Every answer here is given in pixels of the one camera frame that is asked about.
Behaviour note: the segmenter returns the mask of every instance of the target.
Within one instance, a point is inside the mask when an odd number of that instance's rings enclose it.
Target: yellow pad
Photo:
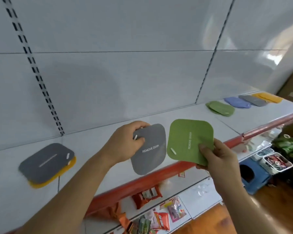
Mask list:
[[[66,165],[65,167],[63,167],[49,181],[47,181],[45,183],[41,183],[41,184],[35,184],[35,183],[32,183],[31,181],[28,181],[28,183],[30,184],[31,187],[33,187],[35,189],[39,189],[41,187],[44,187],[47,184],[51,183],[51,181],[54,181],[57,177],[62,176],[64,173],[66,173],[71,167],[73,167],[75,165],[75,163],[76,163],[76,156],[70,161],[70,164],[69,165]]]
[[[269,103],[277,103],[277,104],[280,103],[283,99],[283,98],[280,98],[276,95],[269,94],[269,93],[257,93],[257,94],[252,94],[252,96],[263,99]]]

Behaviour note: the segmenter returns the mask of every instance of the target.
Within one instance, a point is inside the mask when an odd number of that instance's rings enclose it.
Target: person's left hand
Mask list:
[[[111,166],[128,160],[145,142],[143,137],[133,140],[134,131],[149,125],[144,121],[134,121],[121,126],[112,134],[99,153],[108,158]]]

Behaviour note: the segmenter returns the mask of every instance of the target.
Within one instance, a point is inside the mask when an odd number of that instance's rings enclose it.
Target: green pad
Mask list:
[[[212,113],[215,113],[215,114],[221,115],[219,112],[216,112],[215,110],[213,110],[213,109],[211,109],[211,108],[209,107],[209,105],[210,105],[212,102],[217,102],[217,101],[210,101],[210,102],[206,103],[205,105],[208,107],[208,109],[209,109]]]
[[[167,144],[170,158],[206,166],[207,160],[199,152],[198,145],[201,143],[211,150],[214,149],[214,130],[208,122],[177,119],[170,125]]]
[[[230,117],[234,113],[234,110],[235,110],[233,106],[228,104],[223,104],[218,101],[211,102],[209,104],[209,107],[226,117]]]

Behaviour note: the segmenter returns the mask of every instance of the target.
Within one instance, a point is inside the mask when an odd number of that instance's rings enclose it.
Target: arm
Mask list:
[[[214,139],[214,146],[214,151],[204,145],[199,147],[208,161],[208,171],[226,204],[237,233],[276,234],[274,227],[243,188],[236,154],[217,139]]]
[[[135,121],[118,128],[103,148],[16,234],[76,233],[109,169],[131,158],[144,144],[144,138],[133,140],[133,132],[146,126],[149,126],[146,122]]]

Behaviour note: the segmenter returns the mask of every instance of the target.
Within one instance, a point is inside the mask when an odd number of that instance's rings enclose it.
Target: white basket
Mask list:
[[[260,155],[259,153],[262,152],[262,151],[265,150],[265,149],[269,149],[269,150],[270,150],[270,153],[267,153],[266,155],[270,155],[270,154],[272,154],[272,153],[275,152],[272,148],[266,147],[266,148],[263,148],[263,149],[257,151],[257,152],[251,157],[251,159],[254,160],[254,161],[261,160],[265,155]]]
[[[281,170],[281,171],[278,171],[277,169],[275,169],[272,165],[269,164],[268,161],[266,161],[266,157],[268,156],[271,156],[271,155],[275,155],[275,156],[278,156],[278,157],[281,157],[285,162],[286,162],[286,165],[287,165],[287,168]],[[288,161],[285,157],[283,157],[281,154],[277,153],[277,152],[274,152],[274,153],[271,153],[271,154],[267,154],[265,155],[260,161],[259,161],[259,165],[261,165],[270,175],[275,175],[277,173],[281,173],[281,172],[284,172],[285,170],[287,169],[290,169],[293,167],[293,164]]]

